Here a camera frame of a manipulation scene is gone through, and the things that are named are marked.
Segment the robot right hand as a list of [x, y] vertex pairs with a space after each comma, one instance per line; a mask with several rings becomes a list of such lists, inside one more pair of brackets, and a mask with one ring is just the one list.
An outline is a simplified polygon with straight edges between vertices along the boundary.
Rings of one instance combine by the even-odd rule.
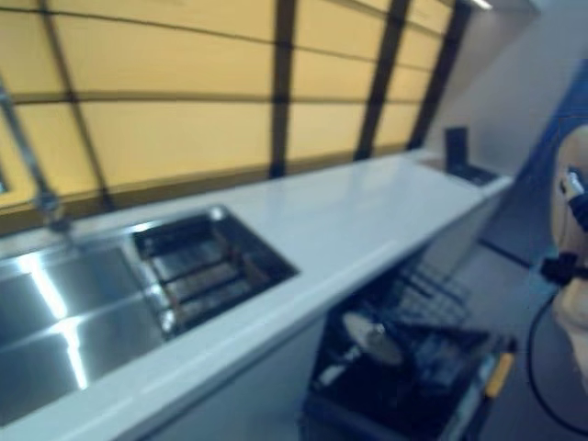
[[564, 197], [573, 217], [579, 222], [587, 221], [587, 189], [579, 168], [568, 166], [559, 182], [560, 193]]

